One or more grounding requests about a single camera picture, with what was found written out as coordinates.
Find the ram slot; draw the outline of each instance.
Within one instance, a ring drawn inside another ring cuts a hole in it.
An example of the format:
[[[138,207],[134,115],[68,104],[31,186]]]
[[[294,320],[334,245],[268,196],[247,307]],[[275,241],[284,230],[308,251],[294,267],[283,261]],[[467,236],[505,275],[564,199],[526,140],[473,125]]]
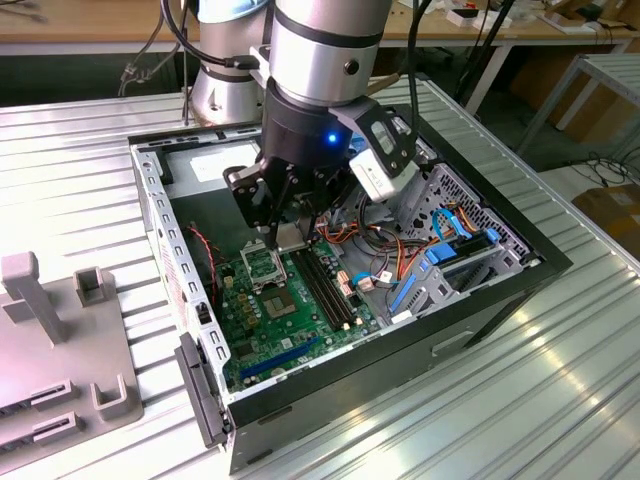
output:
[[[345,323],[351,323],[351,309],[327,276],[316,255],[309,250],[301,250],[291,254],[291,258],[331,328],[338,331]]]

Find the aluminum workbench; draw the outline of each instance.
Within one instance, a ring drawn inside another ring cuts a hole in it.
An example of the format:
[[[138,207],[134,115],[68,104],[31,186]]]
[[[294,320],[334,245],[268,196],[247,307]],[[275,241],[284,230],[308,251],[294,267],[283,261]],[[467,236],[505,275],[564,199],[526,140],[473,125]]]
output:
[[[582,108],[598,85],[605,85],[620,97],[640,108],[640,53],[623,53],[620,55],[578,55],[562,78],[558,81],[549,96],[533,117],[522,135],[516,151],[522,155],[531,144],[540,128],[544,125],[554,108],[562,100],[563,95],[573,84],[580,73],[591,77],[589,83],[578,95],[562,119],[558,122],[558,130],[564,130],[573,116]],[[640,125],[622,141],[614,154],[621,154],[640,135]]]
[[[435,85],[419,93],[423,117],[574,266],[485,342],[237,478],[638,478],[640,265]],[[406,82],[377,97],[408,103]],[[9,478],[225,477],[173,357],[126,141],[180,128],[181,109],[161,95],[0,111],[0,251],[34,250],[43,281],[113,272],[145,406],[138,422]]]

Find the blue pcie slot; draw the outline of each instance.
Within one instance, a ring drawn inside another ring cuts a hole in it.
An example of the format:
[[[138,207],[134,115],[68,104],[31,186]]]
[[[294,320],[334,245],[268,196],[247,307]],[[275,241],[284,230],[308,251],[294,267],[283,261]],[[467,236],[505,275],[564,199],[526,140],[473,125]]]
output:
[[[282,365],[290,360],[295,360],[296,358],[300,358],[303,355],[309,353],[311,350],[311,346],[318,341],[318,337],[311,338],[307,340],[306,343],[303,343],[296,348],[292,348],[291,350],[287,350],[284,353],[276,355],[269,360],[265,360],[264,362],[256,363],[248,368],[244,368],[240,371],[240,375],[242,378],[252,377],[254,375],[260,375],[267,370],[271,370],[272,368],[277,367],[278,365]]]

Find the table leg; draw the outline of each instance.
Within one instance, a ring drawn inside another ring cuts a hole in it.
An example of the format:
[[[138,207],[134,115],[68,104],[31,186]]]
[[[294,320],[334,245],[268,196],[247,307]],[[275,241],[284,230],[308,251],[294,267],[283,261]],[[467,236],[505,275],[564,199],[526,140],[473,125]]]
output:
[[[496,79],[496,76],[502,68],[504,61],[507,59],[511,48],[511,45],[503,45],[496,48],[496,51],[493,52],[487,68],[485,68],[482,77],[480,77],[480,81],[476,85],[473,94],[471,94],[471,98],[464,107],[464,109],[471,115],[475,115],[475,113],[478,111],[478,108],[480,108],[482,100],[484,100],[484,97],[487,95],[491,84]]]
[[[640,137],[640,122],[638,122],[631,132],[618,144],[618,147],[611,156],[620,160],[623,155],[627,153],[627,150],[630,150],[630,147],[633,146],[638,137]]]
[[[619,43],[618,45],[613,47],[613,49],[611,50],[611,53],[612,54],[623,53],[628,46],[629,46],[629,43]],[[562,116],[562,118],[556,125],[556,128],[558,130],[563,131],[565,128],[567,128],[567,125],[569,125],[571,120],[573,120],[573,117],[575,117],[576,113],[580,111],[582,106],[589,99],[589,97],[595,91],[596,87],[599,84],[600,83],[597,80],[594,80],[594,79],[589,80],[589,83],[587,83],[587,85],[582,89],[582,91],[580,92],[580,95],[578,95],[578,97],[574,100],[574,102],[567,109],[565,114]]]
[[[540,110],[538,110],[538,113],[536,113],[536,115],[533,117],[533,120],[531,120],[531,123],[529,124],[527,129],[524,131],[524,134],[522,135],[522,139],[520,140],[520,143],[516,147],[516,153],[518,155],[522,156],[522,153],[525,151],[525,149],[529,146],[533,138],[536,136],[536,134],[538,133],[538,130],[540,130],[540,127],[544,125],[544,122],[547,119],[547,117],[551,115],[551,112],[553,111],[553,109],[556,107],[556,105],[562,98],[562,95],[564,95],[564,93],[569,88],[569,85],[571,85],[573,80],[578,75],[579,61],[581,61],[580,57],[576,57],[573,59],[573,61],[571,62],[571,65],[569,65],[569,68],[567,69],[565,74],[562,76],[562,78],[556,84],[556,86],[553,87],[553,90],[551,90],[551,93],[542,104],[542,107],[540,107]]]

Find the motherboard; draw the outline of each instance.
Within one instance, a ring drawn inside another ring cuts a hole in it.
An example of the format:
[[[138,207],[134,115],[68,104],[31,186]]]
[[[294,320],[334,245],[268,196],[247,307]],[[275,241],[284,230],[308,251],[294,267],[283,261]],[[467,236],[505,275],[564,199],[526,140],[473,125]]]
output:
[[[248,245],[218,266],[224,297],[221,328],[231,349],[230,391],[281,375],[380,329],[359,292],[345,292],[329,245],[279,256]]]

